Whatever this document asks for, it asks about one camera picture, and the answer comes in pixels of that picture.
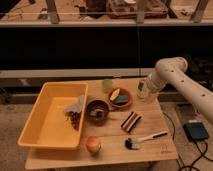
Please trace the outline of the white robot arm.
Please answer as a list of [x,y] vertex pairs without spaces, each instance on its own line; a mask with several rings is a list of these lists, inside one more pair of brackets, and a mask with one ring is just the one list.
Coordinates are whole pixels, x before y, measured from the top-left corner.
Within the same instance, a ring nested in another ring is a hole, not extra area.
[[183,57],[161,59],[147,77],[147,87],[151,92],[160,92],[167,83],[171,84],[213,125],[213,92],[189,78],[185,74],[187,67]]

